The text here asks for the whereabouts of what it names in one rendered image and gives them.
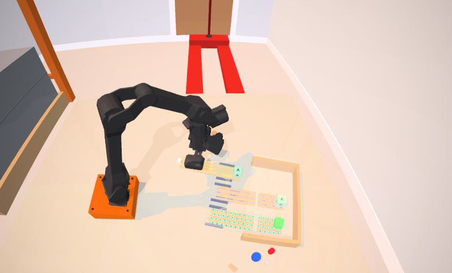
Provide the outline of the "small orange flat bar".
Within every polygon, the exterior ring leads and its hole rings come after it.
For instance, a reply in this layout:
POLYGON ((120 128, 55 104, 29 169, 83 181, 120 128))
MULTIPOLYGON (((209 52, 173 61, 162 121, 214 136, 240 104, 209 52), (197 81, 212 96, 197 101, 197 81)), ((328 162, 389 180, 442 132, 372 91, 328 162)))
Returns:
POLYGON ((230 264, 230 265, 228 266, 228 268, 230 268, 233 272, 235 272, 235 271, 237 270, 237 268, 234 267, 232 264, 230 264))

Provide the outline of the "blue round disc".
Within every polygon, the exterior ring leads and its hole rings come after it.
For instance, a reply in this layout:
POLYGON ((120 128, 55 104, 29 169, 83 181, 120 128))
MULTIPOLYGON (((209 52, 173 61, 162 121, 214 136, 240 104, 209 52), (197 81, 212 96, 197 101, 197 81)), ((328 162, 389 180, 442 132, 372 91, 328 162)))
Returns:
POLYGON ((251 256, 251 259, 254 262, 258 262, 261 259, 261 255, 258 252, 253 253, 252 256, 251 256))

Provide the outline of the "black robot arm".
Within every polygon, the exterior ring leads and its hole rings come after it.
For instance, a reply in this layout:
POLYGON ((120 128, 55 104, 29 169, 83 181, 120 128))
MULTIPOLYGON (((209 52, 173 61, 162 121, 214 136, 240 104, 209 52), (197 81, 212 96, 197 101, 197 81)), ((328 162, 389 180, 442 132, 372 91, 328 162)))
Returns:
MULTIPOLYGON (((214 128, 229 120, 224 104, 211 109, 200 96, 181 96, 145 82, 104 94, 96 105, 104 129, 108 163, 101 181, 111 206, 126 207, 129 201, 130 175, 122 163, 121 135, 126 125, 135 120, 145 108, 152 106, 187 116, 182 123, 195 138, 206 135, 207 125, 214 128), (134 99, 136 100, 128 108, 123 107, 122 101, 134 99)), ((218 155, 223 144, 222 133, 211 136, 208 132, 202 151, 207 149, 218 155)))

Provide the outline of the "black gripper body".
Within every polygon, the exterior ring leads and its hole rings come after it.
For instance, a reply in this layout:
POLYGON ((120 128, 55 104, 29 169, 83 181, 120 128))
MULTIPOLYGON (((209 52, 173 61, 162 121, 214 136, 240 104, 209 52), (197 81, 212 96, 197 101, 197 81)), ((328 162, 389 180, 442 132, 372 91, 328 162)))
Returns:
POLYGON ((208 132, 211 133, 211 128, 207 126, 207 133, 205 136, 195 138, 189 134, 188 140, 190 140, 189 148, 195 151, 194 155, 186 155, 184 160, 184 166, 188 169, 202 170, 204 165, 204 158, 202 154, 202 145, 206 141, 208 132), (198 152, 199 151, 199 152, 198 152))

